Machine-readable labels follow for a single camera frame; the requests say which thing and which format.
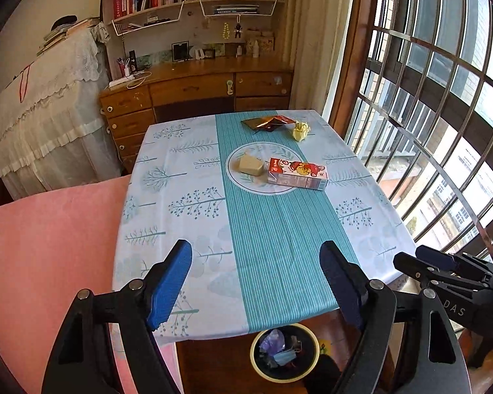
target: juice box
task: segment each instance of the juice box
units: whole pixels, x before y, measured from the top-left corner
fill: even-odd
[[[329,180],[325,166],[302,161],[270,159],[268,183],[324,190]]]

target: pink chair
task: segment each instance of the pink chair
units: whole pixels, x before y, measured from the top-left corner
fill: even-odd
[[[0,355],[28,394],[41,391],[55,336],[82,288],[111,291],[129,176],[59,189],[0,207]],[[161,349],[173,369],[175,349]],[[125,392],[135,392],[118,361]]]

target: tofu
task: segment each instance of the tofu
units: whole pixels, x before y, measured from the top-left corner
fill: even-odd
[[[265,171],[265,163],[249,154],[243,154],[239,160],[239,171],[252,176],[261,176]]]

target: lace cloth cover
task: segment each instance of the lace cloth cover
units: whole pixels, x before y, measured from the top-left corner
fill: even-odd
[[[102,24],[77,31],[0,93],[0,177],[13,198],[120,175],[98,99],[108,77],[96,40],[108,39]]]

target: bottle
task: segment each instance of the bottle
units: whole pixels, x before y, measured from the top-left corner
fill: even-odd
[[[252,49],[252,57],[259,57],[259,43],[257,40],[254,42],[254,47]]]

